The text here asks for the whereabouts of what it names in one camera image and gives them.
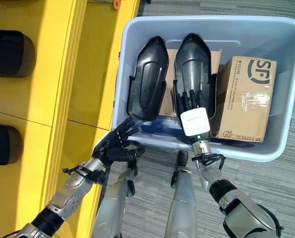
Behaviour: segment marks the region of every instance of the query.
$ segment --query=label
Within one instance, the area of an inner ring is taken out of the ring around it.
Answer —
[[[270,68],[272,63],[266,60],[251,60],[248,65],[248,77],[254,83],[268,84],[270,83]]]
[[[202,134],[211,130],[205,108],[195,108],[181,114],[184,133],[187,136]]]

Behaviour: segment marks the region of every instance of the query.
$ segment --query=plastic storage container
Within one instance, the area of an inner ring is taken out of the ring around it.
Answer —
[[[129,76],[134,75],[140,50],[150,37],[159,35],[168,49],[178,49],[182,39],[198,33],[211,51],[222,49],[221,64],[232,56],[260,57],[278,62],[271,110],[263,143],[236,147],[212,143],[215,153],[227,157],[266,162],[279,157],[287,142],[295,99],[295,20],[268,16],[155,16],[137,17],[126,25],[122,36],[120,63],[112,127],[126,117]],[[174,119],[138,122],[140,132],[132,140],[154,146],[192,150]]]

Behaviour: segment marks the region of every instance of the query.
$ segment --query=black round object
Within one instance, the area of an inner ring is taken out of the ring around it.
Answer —
[[[64,219],[52,212],[48,208],[44,208],[33,220],[32,225],[36,226],[42,232],[49,236],[53,236],[63,224]]]
[[[0,165],[15,163],[22,155],[23,143],[17,129],[0,125]]]
[[[231,182],[226,179],[217,180],[209,188],[209,193],[218,203],[219,200],[229,191],[237,189]]]
[[[177,154],[177,165],[186,166],[188,161],[188,152],[185,150],[180,150]]]
[[[34,69],[33,42],[20,31],[0,30],[0,77],[23,78]]]

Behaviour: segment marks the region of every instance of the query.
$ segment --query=printed logo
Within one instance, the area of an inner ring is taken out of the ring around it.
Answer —
[[[257,63],[254,65],[255,60],[251,60],[248,65],[248,77],[252,82],[259,84],[267,84],[270,82],[270,61],[257,60]]]
[[[225,130],[225,131],[222,133],[222,135],[223,135],[224,137],[231,138],[231,136],[232,136],[232,131],[231,131],[231,130]]]

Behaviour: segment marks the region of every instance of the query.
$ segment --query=robot forearm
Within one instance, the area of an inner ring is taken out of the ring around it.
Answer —
[[[231,238],[280,237],[282,227],[277,218],[223,177],[223,163],[219,167],[216,165],[219,155],[211,153],[208,142],[196,142],[193,148],[202,187],[211,194],[225,215],[223,227],[226,233]]]
[[[58,190],[47,206],[16,238],[50,238],[80,206],[83,197],[90,191],[93,181],[87,178],[89,171],[100,171],[103,164],[92,158],[71,171],[65,185]]]

